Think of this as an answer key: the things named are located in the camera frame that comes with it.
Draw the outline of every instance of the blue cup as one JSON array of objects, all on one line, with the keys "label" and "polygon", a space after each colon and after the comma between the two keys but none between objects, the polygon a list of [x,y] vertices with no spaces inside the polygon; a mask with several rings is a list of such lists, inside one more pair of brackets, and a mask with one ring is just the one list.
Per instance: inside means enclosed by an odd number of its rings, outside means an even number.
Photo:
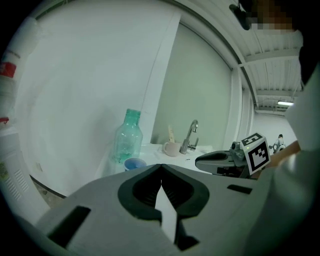
[{"label": "blue cup", "polygon": [[124,169],[131,171],[137,168],[147,166],[147,163],[140,158],[128,158],[123,162]]}]

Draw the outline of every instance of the ceiling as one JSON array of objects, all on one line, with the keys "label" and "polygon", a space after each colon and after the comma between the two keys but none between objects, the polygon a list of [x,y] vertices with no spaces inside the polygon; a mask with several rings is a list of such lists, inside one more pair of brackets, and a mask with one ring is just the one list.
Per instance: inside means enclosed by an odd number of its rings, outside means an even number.
[{"label": "ceiling", "polygon": [[209,21],[244,59],[244,67],[253,88],[255,109],[283,113],[287,108],[278,100],[293,101],[302,90],[299,50],[300,32],[244,30],[229,9],[238,0],[176,0]]}]

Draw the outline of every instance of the white wall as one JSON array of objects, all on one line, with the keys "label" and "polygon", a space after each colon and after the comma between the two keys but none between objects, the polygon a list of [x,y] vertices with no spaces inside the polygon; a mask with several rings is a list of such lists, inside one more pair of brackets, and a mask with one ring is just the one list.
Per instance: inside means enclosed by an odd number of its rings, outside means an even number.
[{"label": "white wall", "polygon": [[229,117],[231,70],[201,37],[179,25],[173,44],[152,132],[152,143],[169,140],[168,125],[182,143],[194,119],[194,144],[221,149]]},{"label": "white wall", "polygon": [[296,141],[296,135],[284,117],[254,113],[252,133],[261,133],[268,145],[273,145],[279,134],[283,135],[286,146]]},{"label": "white wall", "polygon": [[15,108],[33,177],[66,196],[92,180],[127,108],[150,141],[179,18],[159,1],[78,0],[39,20]]}]

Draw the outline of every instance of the black slot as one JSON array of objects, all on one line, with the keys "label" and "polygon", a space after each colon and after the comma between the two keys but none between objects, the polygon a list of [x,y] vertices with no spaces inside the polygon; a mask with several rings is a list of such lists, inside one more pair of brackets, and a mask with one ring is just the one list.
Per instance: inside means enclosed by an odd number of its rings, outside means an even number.
[{"label": "black slot", "polygon": [[179,248],[179,250],[184,251],[199,243],[199,241],[193,236],[187,235],[185,227],[180,219],[176,222],[175,230],[174,244]]},{"label": "black slot", "polygon": [[64,218],[64,220],[53,230],[48,237],[65,248],[74,234],[77,232],[78,228],[87,218],[89,212],[91,210],[89,208],[83,206],[77,206],[68,216]]},{"label": "black slot", "polygon": [[252,188],[245,187],[245,186],[239,186],[239,185],[229,185],[227,188],[230,189],[230,190],[234,190],[234,191],[237,191],[237,192],[245,193],[245,194],[248,194],[248,195],[252,191]]}]

